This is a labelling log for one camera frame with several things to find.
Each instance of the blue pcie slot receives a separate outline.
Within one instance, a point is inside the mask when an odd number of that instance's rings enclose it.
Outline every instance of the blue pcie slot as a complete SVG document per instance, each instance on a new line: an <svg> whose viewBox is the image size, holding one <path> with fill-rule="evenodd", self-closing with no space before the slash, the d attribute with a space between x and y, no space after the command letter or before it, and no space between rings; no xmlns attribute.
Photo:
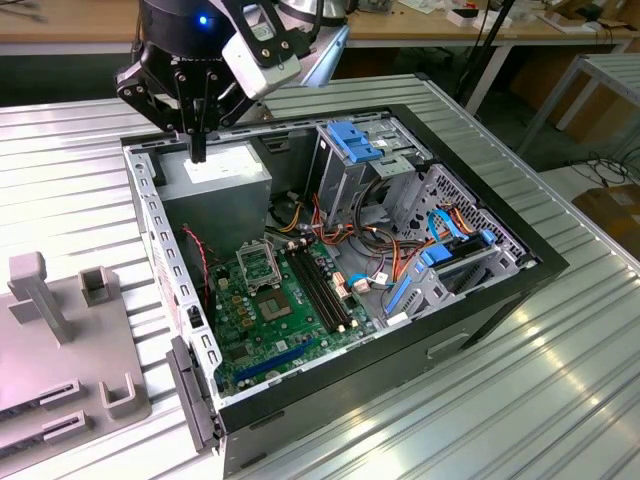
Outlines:
<svg viewBox="0 0 640 480"><path fill-rule="evenodd" d="M246 380L248 378L255 377L256 375L260 375L261 373L268 372L269 370L273 370L275 367L278 367L285 363L289 363L296 358L300 358L304 354L305 349L310 346L313 341L314 340L312 338L311 340L308 340L287 352L276 355L275 357L270 358L269 360L265 360L264 362L257 365L253 365L252 367L240 370L238 373L233 375L233 380L235 382Z"/></svg>

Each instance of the aluminum table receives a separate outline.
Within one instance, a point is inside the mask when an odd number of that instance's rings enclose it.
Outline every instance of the aluminum table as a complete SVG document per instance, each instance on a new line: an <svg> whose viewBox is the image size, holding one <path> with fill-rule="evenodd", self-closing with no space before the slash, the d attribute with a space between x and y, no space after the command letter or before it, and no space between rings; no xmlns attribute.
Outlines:
<svg viewBox="0 0 640 480"><path fill-rule="evenodd" d="M527 150L545 120L551 115L564 93L581 72L590 75L591 80L558 123L560 130L563 130L571 122L600 84L609 87L622 98L640 108L640 53L578 55L531 120L524 139L517 148L519 155Z"/></svg>
<svg viewBox="0 0 640 480"><path fill-rule="evenodd" d="M280 118L392 103L409 105L571 266L483 342L235 478L638 478L638 262L434 84L337 81L267 101ZM195 454L165 362L169 325L120 153L121 136L153 127L118 100L4 109L0 125L0 256L37 248L50 278L114 268L153 406L15 479L215 478L219 459Z"/></svg>

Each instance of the motherboard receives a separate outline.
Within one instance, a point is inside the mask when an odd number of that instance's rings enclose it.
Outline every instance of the motherboard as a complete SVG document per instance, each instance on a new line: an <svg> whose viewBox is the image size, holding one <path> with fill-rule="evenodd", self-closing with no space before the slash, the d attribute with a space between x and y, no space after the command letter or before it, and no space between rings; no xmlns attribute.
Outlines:
<svg viewBox="0 0 640 480"><path fill-rule="evenodd" d="M265 247L262 260L254 255L250 265L241 264L239 254L212 272L217 294L213 327L223 356L215 380L223 396L274 379L375 331L357 294L344 295L346 285L336 285L341 274L323 245L272 255ZM260 271L261 277L273 273L281 281L255 291L252 271Z"/></svg>

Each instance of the metal bracket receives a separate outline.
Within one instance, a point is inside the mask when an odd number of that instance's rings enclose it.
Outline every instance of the metal bracket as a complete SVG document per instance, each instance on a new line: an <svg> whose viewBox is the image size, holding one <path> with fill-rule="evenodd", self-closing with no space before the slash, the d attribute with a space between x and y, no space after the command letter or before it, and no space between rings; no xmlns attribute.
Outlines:
<svg viewBox="0 0 640 480"><path fill-rule="evenodd" d="M198 453L220 444L216 424L207 405L205 395L198 383L198 367L194 364L182 337L171 339L171 350L167 352L167 362L176 385L180 404L184 411L193 445Z"/></svg>

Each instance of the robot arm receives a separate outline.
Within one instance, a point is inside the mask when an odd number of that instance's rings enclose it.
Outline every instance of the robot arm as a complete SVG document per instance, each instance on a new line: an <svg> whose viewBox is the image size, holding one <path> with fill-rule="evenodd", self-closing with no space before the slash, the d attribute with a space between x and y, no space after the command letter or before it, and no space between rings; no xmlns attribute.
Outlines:
<svg viewBox="0 0 640 480"><path fill-rule="evenodd" d="M271 0L140 0L143 41L116 77L118 96L160 129L186 134L192 161L203 162L207 134L300 73L326 11L324 0L315 7L305 32L285 28Z"/></svg>

